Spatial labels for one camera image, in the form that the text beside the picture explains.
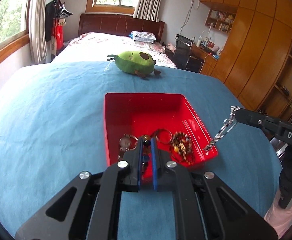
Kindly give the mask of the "pink right sleeve forearm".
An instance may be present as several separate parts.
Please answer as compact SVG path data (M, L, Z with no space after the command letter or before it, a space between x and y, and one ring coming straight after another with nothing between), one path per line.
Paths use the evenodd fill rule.
M281 192L277 190L275 198L264 216L264 220L271 225L278 238L281 238L292 226L292 207L290 209L282 209L279 206Z

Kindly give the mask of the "right hand black glove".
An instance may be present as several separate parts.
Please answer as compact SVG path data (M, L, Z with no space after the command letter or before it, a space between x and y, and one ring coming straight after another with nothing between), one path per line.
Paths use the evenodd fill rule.
M279 206L283 209L290 209L292 207L292 146L286 147L281 165Z

